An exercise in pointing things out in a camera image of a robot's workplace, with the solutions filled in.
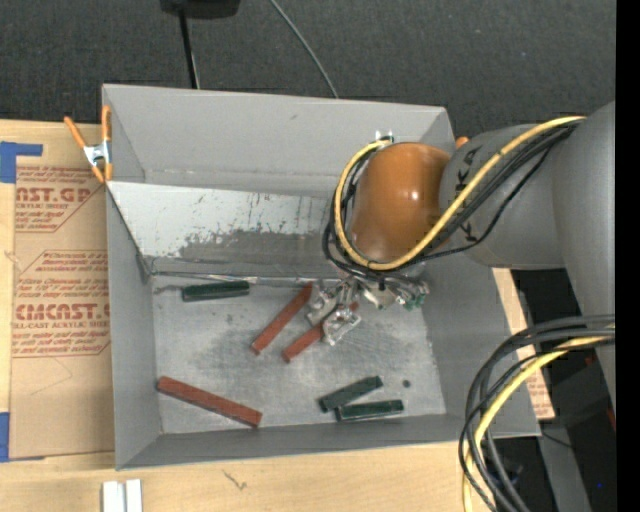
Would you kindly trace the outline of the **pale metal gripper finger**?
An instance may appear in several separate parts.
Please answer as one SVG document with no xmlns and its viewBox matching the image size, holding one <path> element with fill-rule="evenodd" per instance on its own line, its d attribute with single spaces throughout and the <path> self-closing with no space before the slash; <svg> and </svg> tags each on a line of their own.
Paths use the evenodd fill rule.
<svg viewBox="0 0 640 512">
<path fill-rule="evenodd" d="M 358 305 L 339 305 L 322 322 L 322 341 L 335 345 L 361 322 L 357 313 Z"/>
<path fill-rule="evenodd" d="M 334 296 L 325 289 L 313 288 L 306 318 L 310 324 L 320 323 L 334 308 Z"/>
</svg>

